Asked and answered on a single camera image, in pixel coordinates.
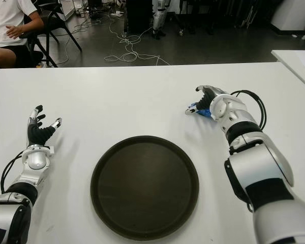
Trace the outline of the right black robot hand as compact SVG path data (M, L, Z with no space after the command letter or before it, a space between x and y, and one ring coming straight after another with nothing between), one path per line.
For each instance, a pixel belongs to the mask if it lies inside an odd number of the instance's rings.
M197 92L202 91L203 97L200 99L199 102L195 103L194 105L192 105L185 111L186 115L196 113L201 110L209 109L211 102L213 101L213 99L216 96L226 93L222 89L211 86L211 85L200 85L200 86L196 87L196 91Z

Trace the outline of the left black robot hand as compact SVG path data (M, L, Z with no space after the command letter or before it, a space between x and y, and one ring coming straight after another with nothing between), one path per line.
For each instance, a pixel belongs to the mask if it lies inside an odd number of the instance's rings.
M62 125L62 118L57 118L53 124L42 128L40 120L45 118L45 114L39 115L43 111L43 106L35 107L30 113L27 122L27 146L40 145L45 146L45 143L51 138L55 131Z

